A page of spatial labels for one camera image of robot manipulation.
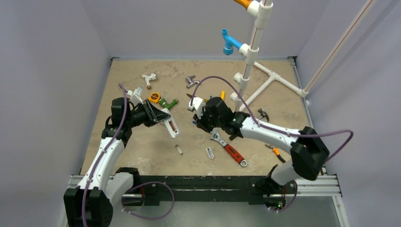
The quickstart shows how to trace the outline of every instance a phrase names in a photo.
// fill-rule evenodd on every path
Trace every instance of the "wooden board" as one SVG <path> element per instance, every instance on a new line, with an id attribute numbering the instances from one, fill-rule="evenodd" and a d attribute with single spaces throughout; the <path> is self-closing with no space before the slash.
<path id="1" fill-rule="evenodd" d="M 260 63 L 296 84 L 288 61 L 260 61 Z M 122 97 L 122 91 L 118 86 L 118 83 L 122 82 L 126 89 L 134 90 L 138 86 L 144 88 L 143 99 L 146 99 L 151 92 L 159 92 L 168 102 L 178 98 L 179 103 L 171 109 L 171 114 L 178 124 L 181 135 L 176 139 L 170 138 L 167 129 L 161 124 L 151 128 L 145 126 L 133 128 L 131 139 L 117 160 L 114 171 L 119 167 L 136 167 L 141 175 L 266 175 L 275 164 L 281 163 L 271 149 L 256 140 L 237 138 L 230 141 L 228 135 L 220 130 L 223 139 L 247 160 L 248 167 L 241 167 L 222 146 L 210 140 L 210 134 L 194 126 L 193 113 L 187 110 L 189 98 L 186 93 L 191 94 L 195 86 L 187 89 L 185 77 L 196 75 L 195 79 L 201 80 L 206 76 L 217 75 L 234 83 L 233 76 L 237 72 L 243 72 L 244 66 L 243 61 L 114 60 L 81 173 L 86 173 L 96 155 L 105 121 L 111 114 L 111 102 L 117 97 Z M 158 75 L 158 79 L 151 81 L 152 89 L 147 90 L 141 75 L 150 75 L 152 72 Z M 249 97 L 267 79 L 265 73 L 254 67 L 245 97 Z M 233 110 L 234 103 L 229 99 L 232 90 L 221 80 L 205 81 L 199 87 L 196 96 L 202 98 L 220 96 L 222 90 L 226 92 L 225 102 Z M 300 129 L 307 125 L 299 96 L 277 81 L 270 84 L 250 107 L 256 116 L 258 116 L 257 110 L 264 108 L 272 124 Z M 175 149 L 176 144 L 181 147 L 182 156 Z M 214 152 L 213 160 L 209 159 L 206 153 L 207 147 L 211 147 Z M 281 155 L 286 160 L 290 158 L 283 151 Z"/>

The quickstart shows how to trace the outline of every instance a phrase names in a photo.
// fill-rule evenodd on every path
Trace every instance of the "blue plastic tap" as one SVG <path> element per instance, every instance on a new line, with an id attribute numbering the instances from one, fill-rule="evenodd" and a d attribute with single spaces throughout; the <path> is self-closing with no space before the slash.
<path id="1" fill-rule="evenodd" d="M 242 43 L 238 42 L 232 36 L 229 36 L 227 29 L 223 29 L 221 33 L 223 34 L 223 39 L 226 42 L 223 47 L 223 53 L 225 55 L 231 55 L 234 52 L 233 46 L 238 50 L 241 48 Z"/>

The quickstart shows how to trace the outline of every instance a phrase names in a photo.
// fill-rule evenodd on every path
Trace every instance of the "wrench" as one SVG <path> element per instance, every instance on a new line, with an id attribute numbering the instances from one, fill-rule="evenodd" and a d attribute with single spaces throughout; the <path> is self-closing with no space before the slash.
<path id="1" fill-rule="evenodd" d="M 217 141 L 221 146 L 223 146 L 224 149 L 239 163 L 240 166 L 246 167 L 248 165 L 248 162 L 246 162 L 246 160 L 238 153 L 238 151 L 220 137 L 220 134 L 216 128 L 214 128 L 210 133 L 212 133 L 210 139 Z"/>

